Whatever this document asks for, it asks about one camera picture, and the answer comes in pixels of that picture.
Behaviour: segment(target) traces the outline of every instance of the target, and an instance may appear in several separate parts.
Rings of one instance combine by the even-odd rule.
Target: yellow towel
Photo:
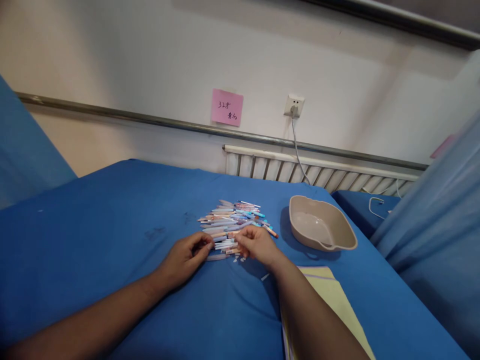
[[[313,286],[322,299],[338,315],[343,323],[348,327],[351,333],[356,337],[371,360],[376,360],[372,349],[370,348],[364,329],[360,325],[357,316],[350,305],[340,283],[335,280],[332,271],[326,267],[298,267],[306,276],[308,282]],[[283,328],[283,343],[285,346],[285,359],[296,360],[298,357],[290,342],[288,334],[288,325],[284,316],[281,317]]]

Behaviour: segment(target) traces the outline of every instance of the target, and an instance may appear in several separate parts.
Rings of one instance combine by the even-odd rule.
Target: bed
[[[317,186],[121,161],[0,212],[1,347],[151,272],[218,199],[257,203],[298,266],[328,266],[377,359],[467,359],[350,222],[354,251],[326,253],[291,233],[293,195],[337,204]],[[205,263],[156,306],[112,359],[283,359],[272,276],[255,260]]]
[[[331,197],[358,226],[367,239],[372,237],[389,215],[389,211],[392,211],[400,201],[400,198],[395,196],[346,190],[335,191],[331,194]],[[383,203],[376,199],[371,201],[371,211],[382,218],[370,212],[369,202],[371,198],[383,200]]]

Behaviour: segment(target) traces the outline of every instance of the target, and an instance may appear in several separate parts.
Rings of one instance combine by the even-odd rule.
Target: white radiator
[[[225,172],[229,175],[284,183],[307,182],[295,155],[232,145],[224,145],[223,149],[227,153]],[[372,194],[398,196],[398,180],[398,192],[403,197],[419,178],[408,173],[302,156],[300,161],[311,184],[325,188],[329,193],[337,190],[359,192],[364,188]]]

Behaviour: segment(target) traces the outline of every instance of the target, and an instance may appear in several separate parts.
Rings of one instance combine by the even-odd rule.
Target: electrical outlet
[[[302,109],[304,108],[305,98],[293,94],[289,94],[286,98],[286,105],[285,111],[283,115],[292,117],[292,118],[299,118],[302,114]]]

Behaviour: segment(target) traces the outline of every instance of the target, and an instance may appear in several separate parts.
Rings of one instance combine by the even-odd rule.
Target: pink sticky note
[[[211,99],[211,120],[216,123],[224,123],[239,127],[243,106],[243,95],[213,89],[213,97]]]

